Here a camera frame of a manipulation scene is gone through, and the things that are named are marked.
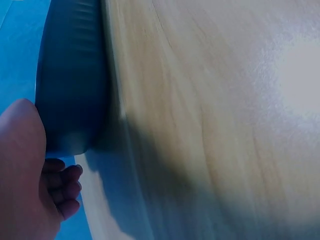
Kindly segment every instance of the fingernail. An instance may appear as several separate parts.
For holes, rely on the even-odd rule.
[[[82,168],[82,166],[80,166],[79,164],[76,165],[78,168],[80,168],[81,170],[81,174],[84,172],[84,169]]]
[[[78,185],[79,185],[79,187],[80,187],[80,191],[82,190],[82,185],[81,185],[81,183],[80,182],[76,182]]]

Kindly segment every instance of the wood grain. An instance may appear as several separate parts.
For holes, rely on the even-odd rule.
[[[106,0],[95,240],[320,237],[320,2]]]

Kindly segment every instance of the finger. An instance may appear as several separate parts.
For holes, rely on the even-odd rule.
[[[54,204],[59,205],[67,200],[76,199],[82,187],[77,181],[70,182],[66,186],[50,192]]]
[[[69,182],[78,181],[82,172],[80,165],[72,165],[61,172],[45,173],[46,186],[49,189],[61,188]]]
[[[56,173],[65,169],[66,164],[58,158],[48,158],[45,160],[42,172],[43,173]]]
[[[61,214],[61,221],[65,221],[72,217],[80,208],[80,203],[77,200],[67,200],[57,206]]]

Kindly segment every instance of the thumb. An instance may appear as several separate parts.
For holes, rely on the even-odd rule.
[[[46,133],[29,100],[17,100],[0,116],[0,154],[13,170],[39,179],[46,156]]]

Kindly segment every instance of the skin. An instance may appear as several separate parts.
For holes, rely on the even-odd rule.
[[[78,211],[81,166],[45,155],[38,111],[20,99],[0,116],[0,239],[53,240]]]

